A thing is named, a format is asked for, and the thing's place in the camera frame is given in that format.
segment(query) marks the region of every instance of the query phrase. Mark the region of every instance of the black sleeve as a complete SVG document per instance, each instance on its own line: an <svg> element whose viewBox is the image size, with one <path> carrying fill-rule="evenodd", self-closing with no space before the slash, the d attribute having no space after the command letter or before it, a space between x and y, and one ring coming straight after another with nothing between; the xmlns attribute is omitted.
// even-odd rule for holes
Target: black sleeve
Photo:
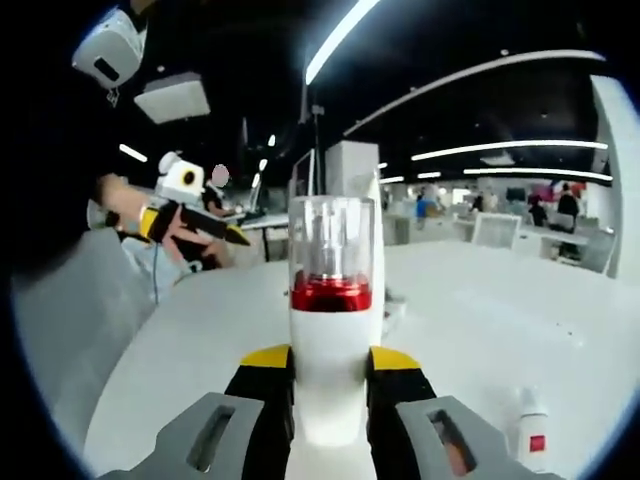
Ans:
<svg viewBox="0 0 640 480"><path fill-rule="evenodd" d="M41 268L77 242L87 229L87 203L97 180L114 171L118 156L112 114L101 103L105 92L84 88L73 72L62 80L66 89L51 88L31 99L17 134L14 270Z"/></svg>

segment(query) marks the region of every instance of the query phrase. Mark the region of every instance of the white table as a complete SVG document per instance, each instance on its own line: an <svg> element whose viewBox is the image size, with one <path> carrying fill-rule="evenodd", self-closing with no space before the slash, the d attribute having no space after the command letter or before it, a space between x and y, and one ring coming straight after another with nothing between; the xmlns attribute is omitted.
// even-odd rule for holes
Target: white table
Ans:
<svg viewBox="0 0 640 480"><path fill-rule="evenodd" d="M475 220L457 218L453 220L453 223L461 229L466 229L466 237L471 239L475 228ZM570 243L584 247L589 243L589 237L581 234L558 232L534 225L521 225L513 249L516 253L522 255L549 259L553 257L551 254L552 248L559 243Z"/></svg>
<svg viewBox="0 0 640 480"><path fill-rule="evenodd" d="M576 478L639 385L638 289L462 242L390 247L386 265L408 313L385 345L419 360L439 395L505 432L518 417L517 389L537 387L550 415L549 468ZM177 285L98 403L85 445L97 474L150 454L161 427L224 391L245 353L288 343L287 266L200 273Z"/></svg>

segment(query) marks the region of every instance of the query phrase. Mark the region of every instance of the cable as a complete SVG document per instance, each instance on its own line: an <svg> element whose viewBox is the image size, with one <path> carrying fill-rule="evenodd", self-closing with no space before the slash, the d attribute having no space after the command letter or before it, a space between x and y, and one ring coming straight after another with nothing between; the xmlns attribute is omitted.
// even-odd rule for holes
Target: cable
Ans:
<svg viewBox="0 0 640 480"><path fill-rule="evenodd" d="M157 269L156 267L158 266L158 250L159 249L160 249L160 245L156 243L156 250L153 253L153 271L151 272L153 277L153 293L156 299L156 306L160 304L160 301L158 299L158 281L156 278L156 269Z"/></svg>

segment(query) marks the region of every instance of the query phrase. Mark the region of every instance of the wall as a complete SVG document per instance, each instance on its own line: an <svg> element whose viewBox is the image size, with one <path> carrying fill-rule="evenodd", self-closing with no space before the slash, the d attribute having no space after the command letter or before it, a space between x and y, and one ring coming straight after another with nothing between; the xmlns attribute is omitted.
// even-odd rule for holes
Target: wall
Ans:
<svg viewBox="0 0 640 480"><path fill-rule="evenodd" d="M594 99L609 145L613 176L616 248L609 276L640 285L640 116L620 82L592 76Z"/></svg>
<svg viewBox="0 0 640 480"><path fill-rule="evenodd" d="M613 188L587 183L585 196L587 217L597 218L600 228L617 230Z"/></svg>
<svg viewBox="0 0 640 480"><path fill-rule="evenodd" d="M113 229L38 276L12 279L16 327L50 414L81 453L102 390L153 310Z"/></svg>

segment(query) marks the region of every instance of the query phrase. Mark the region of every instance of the black ceiling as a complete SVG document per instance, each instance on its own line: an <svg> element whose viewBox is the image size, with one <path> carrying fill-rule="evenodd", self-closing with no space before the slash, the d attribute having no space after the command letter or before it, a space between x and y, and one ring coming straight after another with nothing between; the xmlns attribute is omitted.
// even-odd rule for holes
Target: black ceiling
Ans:
<svg viewBox="0 0 640 480"><path fill-rule="evenodd" d="M410 91L461 69L503 56L548 49L598 50L579 2L550 0L381 0L329 59L310 88L320 104L323 149L356 120ZM152 12L143 68L124 90L127 142L157 159L183 150L192 161L230 166L250 182L263 158L293 148L265 172L268 184L285 184L291 160L308 149L300 117L304 66L355 0L184 0ZM389 172L458 171L477 165L467 154L423 162L424 151L503 140L594 140L597 119L588 74L595 62L539 61L504 67L425 94L370 122L349 138L376 141ZM146 82L192 70L203 76L211 115L153 125L127 95ZM243 147L246 118L249 145ZM265 147L271 134L276 149ZM526 166L588 169L593 152L550 147L519 149ZM132 165L149 183L155 163Z"/></svg>

